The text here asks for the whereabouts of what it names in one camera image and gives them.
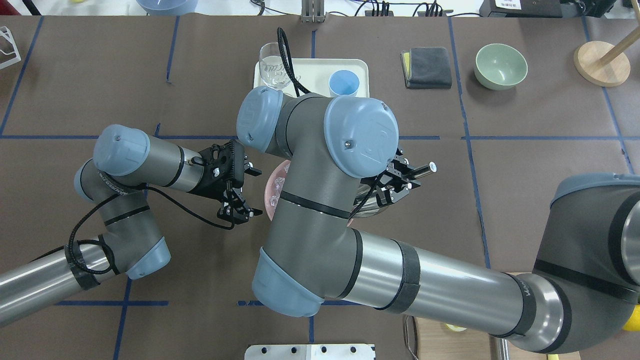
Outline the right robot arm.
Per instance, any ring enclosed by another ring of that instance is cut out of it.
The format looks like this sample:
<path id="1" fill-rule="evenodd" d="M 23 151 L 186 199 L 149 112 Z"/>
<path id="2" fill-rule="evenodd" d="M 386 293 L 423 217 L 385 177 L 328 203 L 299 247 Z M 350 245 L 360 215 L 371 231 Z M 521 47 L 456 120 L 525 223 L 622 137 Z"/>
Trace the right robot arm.
<path id="1" fill-rule="evenodd" d="M 564 354 L 615 335 L 639 298 L 639 176 L 558 185 L 530 273 L 510 275 L 348 226 L 361 180 L 393 161 L 393 111 L 370 97 L 299 97 L 259 86 L 239 141 L 290 160 L 252 289 L 269 309 L 315 315 L 326 297 L 434 319 Z"/>

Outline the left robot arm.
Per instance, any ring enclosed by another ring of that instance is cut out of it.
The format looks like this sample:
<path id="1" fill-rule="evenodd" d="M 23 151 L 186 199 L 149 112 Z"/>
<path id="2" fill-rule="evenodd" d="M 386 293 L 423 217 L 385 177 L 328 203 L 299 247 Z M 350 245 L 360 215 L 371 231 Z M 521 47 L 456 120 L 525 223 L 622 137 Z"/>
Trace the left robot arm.
<path id="1" fill-rule="evenodd" d="M 147 192 L 230 231 L 262 214 L 242 194 L 245 177 L 261 174 L 235 139 L 196 152 L 140 129 L 107 126 L 74 176 L 75 191 L 93 207 L 66 244 L 2 274 L 1 326 L 119 274 L 138 280 L 167 265 L 170 250 Z"/>

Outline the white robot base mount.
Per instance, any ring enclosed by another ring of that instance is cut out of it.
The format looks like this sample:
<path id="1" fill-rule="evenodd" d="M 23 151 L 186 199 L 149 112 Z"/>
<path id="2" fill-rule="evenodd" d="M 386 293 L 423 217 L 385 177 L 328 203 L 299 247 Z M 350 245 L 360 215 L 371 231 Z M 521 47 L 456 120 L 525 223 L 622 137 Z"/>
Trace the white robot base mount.
<path id="1" fill-rule="evenodd" d="M 373 344 L 256 344 L 249 346 L 245 360 L 375 360 Z"/>

